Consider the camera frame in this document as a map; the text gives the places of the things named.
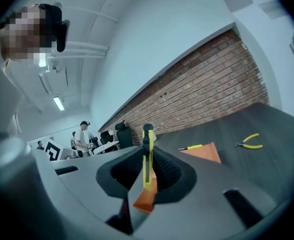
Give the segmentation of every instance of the black office chair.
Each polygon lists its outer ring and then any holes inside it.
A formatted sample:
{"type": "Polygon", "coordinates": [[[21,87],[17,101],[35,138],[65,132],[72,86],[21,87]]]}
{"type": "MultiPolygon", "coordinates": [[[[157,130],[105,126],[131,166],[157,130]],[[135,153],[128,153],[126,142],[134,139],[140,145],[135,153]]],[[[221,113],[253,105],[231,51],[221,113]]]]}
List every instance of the black office chair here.
{"type": "Polygon", "coordinates": [[[127,147],[132,147],[132,137],[130,127],[126,127],[123,123],[124,120],[116,124],[115,129],[117,130],[117,138],[119,141],[120,149],[125,149],[127,147]]]}
{"type": "MultiPolygon", "coordinates": [[[[108,142],[113,142],[113,136],[111,136],[108,131],[104,131],[100,134],[100,142],[102,145],[107,144],[108,142]]],[[[105,153],[111,152],[111,151],[115,151],[117,150],[117,148],[115,146],[111,146],[110,148],[107,148],[105,150],[105,153]]]]}

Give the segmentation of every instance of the yellow utility knife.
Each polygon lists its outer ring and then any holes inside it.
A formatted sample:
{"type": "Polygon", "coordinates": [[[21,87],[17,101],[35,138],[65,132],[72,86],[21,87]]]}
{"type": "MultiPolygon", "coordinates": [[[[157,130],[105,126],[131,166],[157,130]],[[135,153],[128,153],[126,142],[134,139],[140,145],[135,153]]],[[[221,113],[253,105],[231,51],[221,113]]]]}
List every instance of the yellow utility knife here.
{"type": "Polygon", "coordinates": [[[184,147],[184,148],[178,148],[178,150],[192,150],[192,149],[196,149],[202,147],[202,145],[195,145],[195,146],[188,146],[188,147],[184,147]]]}
{"type": "Polygon", "coordinates": [[[142,129],[143,147],[143,188],[151,191],[152,187],[152,153],[153,153],[153,126],[147,123],[142,129]]]}

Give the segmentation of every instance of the orange object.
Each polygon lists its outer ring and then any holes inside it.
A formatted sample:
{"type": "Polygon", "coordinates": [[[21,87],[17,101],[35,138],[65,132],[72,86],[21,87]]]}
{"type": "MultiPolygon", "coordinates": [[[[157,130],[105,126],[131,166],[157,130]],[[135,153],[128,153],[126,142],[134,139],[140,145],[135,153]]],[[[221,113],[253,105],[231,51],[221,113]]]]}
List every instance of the orange object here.
{"type": "Polygon", "coordinates": [[[207,145],[203,145],[202,147],[193,148],[189,150],[182,150],[180,152],[183,152],[185,154],[192,155],[195,157],[211,160],[221,164],[217,149],[213,142],[207,145]]]}
{"type": "Polygon", "coordinates": [[[142,190],[141,194],[134,202],[133,207],[136,209],[150,214],[153,210],[153,203],[155,201],[155,196],[157,194],[157,177],[155,172],[152,170],[152,188],[151,191],[146,190],[145,188],[142,190]]]}

